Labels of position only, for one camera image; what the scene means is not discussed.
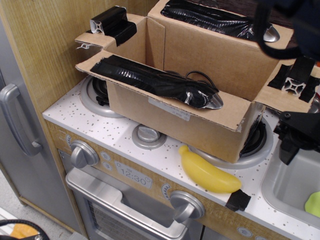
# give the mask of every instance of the oven door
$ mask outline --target oven door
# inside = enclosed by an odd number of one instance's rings
[[[102,172],[90,167],[90,171],[101,176]],[[203,226],[190,219],[185,223],[177,223],[172,220],[173,210],[153,199],[152,209],[161,215],[165,208],[172,211],[168,220],[156,220],[142,214],[128,206],[132,199],[126,200],[123,193],[107,182],[118,181],[103,173],[107,181],[95,174],[88,174],[77,168],[73,168],[66,176],[66,183],[73,190],[87,234],[94,240],[199,240]],[[128,189],[130,186],[120,182]],[[146,204],[150,204],[150,197],[136,191],[136,197],[144,195]]]

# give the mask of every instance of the white speckled countertop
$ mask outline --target white speckled countertop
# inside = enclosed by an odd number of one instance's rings
[[[168,137],[165,144],[157,149],[144,150],[137,147],[132,141],[132,132],[139,123],[128,118],[102,117],[89,111],[80,99],[82,82],[48,108],[43,117],[218,204],[226,205],[230,194],[209,192],[196,185],[185,174],[178,153],[178,148],[183,145],[182,142]],[[274,129],[278,122],[277,116],[270,110],[263,116]],[[273,138],[274,149],[278,136],[274,134]],[[261,183],[273,149],[269,156],[256,166],[239,170],[224,169],[238,177],[242,182],[241,190],[251,196],[245,211],[237,213],[292,240],[319,240],[320,229],[274,209],[265,201]]]

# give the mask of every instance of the label sticker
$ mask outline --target label sticker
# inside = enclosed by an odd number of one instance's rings
[[[111,157],[108,153],[106,153],[105,151],[100,152],[101,157],[103,157],[105,160],[110,161]]]
[[[148,177],[147,175],[144,175],[143,173],[133,169],[132,167],[129,167],[127,165],[124,165],[123,163],[119,161],[114,161],[116,170],[121,175],[131,179],[132,181],[135,181],[142,186],[146,187],[147,189],[151,189],[152,186],[152,179]]]
[[[166,112],[172,114],[172,115],[175,115],[185,121],[188,121],[190,120],[190,113],[186,112],[186,111],[183,111],[183,110],[180,110],[174,106],[170,106],[164,102],[160,102],[160,101],[157,101],[157,100],[154,100],[152,98],[148,98],[148,102],[162,110],[165,110]]]
[[[65,141],[71,147],[71,136],[69,134],[65,135]]]
[[[169,183],[165,183],[161,186],[161,192],[164,196],[165,199],[167,199],[168,201],[170,200],[170,197],[168,196],[168,189],[170,189],[171,186],[169,185]]]
[[[237,230],[242,236],[245,236],[247,238],[251,238],[253,236],[252,233],[244,227],[238,227]]]
[[[107,163],[106,161],[104,161],[104,162],[102,163],[102,165],[103,165],[107,170],[112,171],[112,166],[111,166],[109,163]]]

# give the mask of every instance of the digital clock display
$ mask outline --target digital clock display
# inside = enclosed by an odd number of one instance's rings
[[[152,179],[146,175],[144,175],[143,173],[127,166],[124,165],[121,162],[118,161],[114,161],[115,163],[115,167],[116,170],[118,171],[118,173],[120,173],[121,175],[141,184],[142,186],[151,189],[152,186]]]

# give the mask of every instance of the green object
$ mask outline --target green object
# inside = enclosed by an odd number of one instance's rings
[[[320,218],[320,191],[314,192],[305,202],[304,210]]]

